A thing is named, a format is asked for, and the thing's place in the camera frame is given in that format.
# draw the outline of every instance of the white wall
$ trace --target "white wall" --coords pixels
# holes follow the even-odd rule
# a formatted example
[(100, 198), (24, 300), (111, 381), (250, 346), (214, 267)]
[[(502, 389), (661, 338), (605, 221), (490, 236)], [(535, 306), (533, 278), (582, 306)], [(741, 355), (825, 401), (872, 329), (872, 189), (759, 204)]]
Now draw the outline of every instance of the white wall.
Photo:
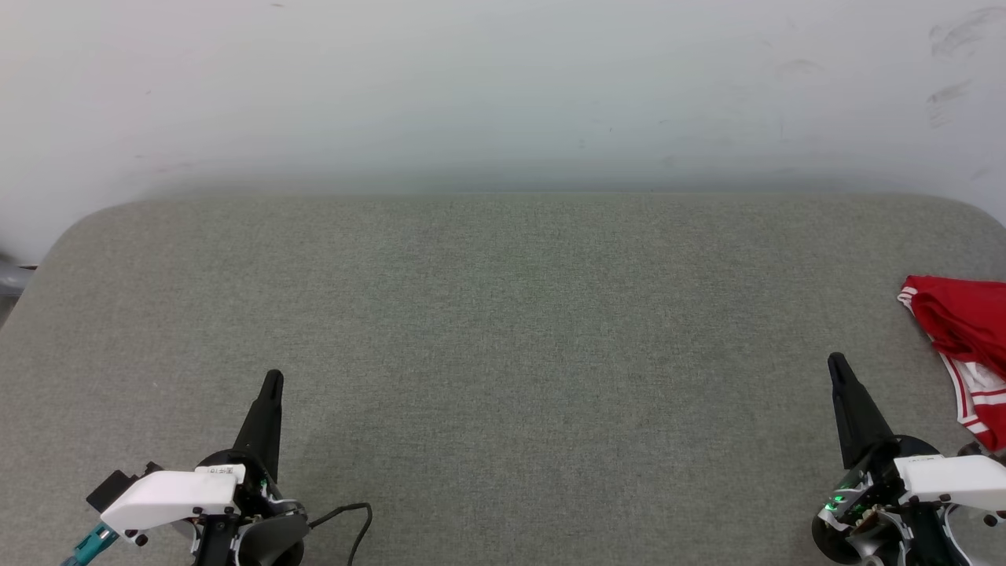
[(8, 0), (0, 252), (219, 190), (911, 190), (1003, 220), (1004, 61), (1006, 7), (968, 0)]

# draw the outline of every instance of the black cable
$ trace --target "black cable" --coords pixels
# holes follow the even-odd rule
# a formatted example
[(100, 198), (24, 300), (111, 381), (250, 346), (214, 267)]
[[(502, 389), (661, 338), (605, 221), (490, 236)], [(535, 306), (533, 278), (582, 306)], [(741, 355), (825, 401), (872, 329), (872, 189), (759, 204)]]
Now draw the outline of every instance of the black cable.
[(356, 535), (356, 540), (353, 542), (353, 549), (349, 551), (349, 560), (346, 561), (346, 566), (353, 566), (353, 557), (356, 556), (356, 549), (359, 548), (360, 541), (363, 540), (363, 535), (366, 535), (367, 529), (370, 528), (370, 521), (374, 517), (373, 510), (370, 509), (370, 504), (363, 503), (363, 504), (353, 504), (348, 506), (337, 507), (334, 510), (332, 510), (331, 513), (322, 517), (321, 519), (308, 523), (308, 527), (314, 529), (315, 527), (321, 525), (322, 523), (328, 521), (329, 519), (332, 519), (333, 517), (341, 513), (345, 513), (347, 511), (356, 511), (358, 509), (367, 510), (367, 521), (363, 524), (363, 528), (360, 529), (359, 534)]

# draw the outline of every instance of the teal connector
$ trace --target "teal connector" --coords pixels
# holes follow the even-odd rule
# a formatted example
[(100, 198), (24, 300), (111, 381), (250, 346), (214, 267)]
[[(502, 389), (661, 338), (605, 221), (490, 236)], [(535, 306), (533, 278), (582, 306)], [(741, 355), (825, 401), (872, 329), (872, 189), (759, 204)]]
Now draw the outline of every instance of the teal connector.
[(82, 541), (73, 547), (73, 558), (67, 558), (63, 564), (88, 566), (96, 556), (112, 546), (112, 543), (118, 539), (119, 535), (108, 525), (99, 523), (98, 527), (95, 527)]

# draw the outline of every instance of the gray tabletop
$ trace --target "gray tabletop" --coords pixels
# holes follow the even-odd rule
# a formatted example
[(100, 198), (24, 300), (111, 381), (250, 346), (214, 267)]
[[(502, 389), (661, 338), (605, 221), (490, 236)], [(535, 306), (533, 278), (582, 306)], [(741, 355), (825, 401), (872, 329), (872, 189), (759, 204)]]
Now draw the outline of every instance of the gray tabletop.
[[(103, 211), (0, 331), (0, 561), (67, 556), (112, 470), (229, 446), (278, 368), (280, 485), (315, 517), (373, 505), (357, 564), (825, 564), (828, 354), (895, 432), (956, 452), (946, 370), (895, 296), (909, 273), (1006, 279), (1004, 256), (986, 214), (906, 196)], [(361, 522), (312, 534), (305, 563), (344, 563)], [(151, 539), (95, 564), (190, 563)]]

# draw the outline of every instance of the gray pipe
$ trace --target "gray pipe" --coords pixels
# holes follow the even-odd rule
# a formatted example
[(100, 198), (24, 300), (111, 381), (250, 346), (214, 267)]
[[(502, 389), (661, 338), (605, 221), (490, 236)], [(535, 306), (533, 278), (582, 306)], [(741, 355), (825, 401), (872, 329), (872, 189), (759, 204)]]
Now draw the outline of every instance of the gray pipe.
[(21, 268), (0, 260), (0, 297), (21, 297), (30, 277), (30, 268)]

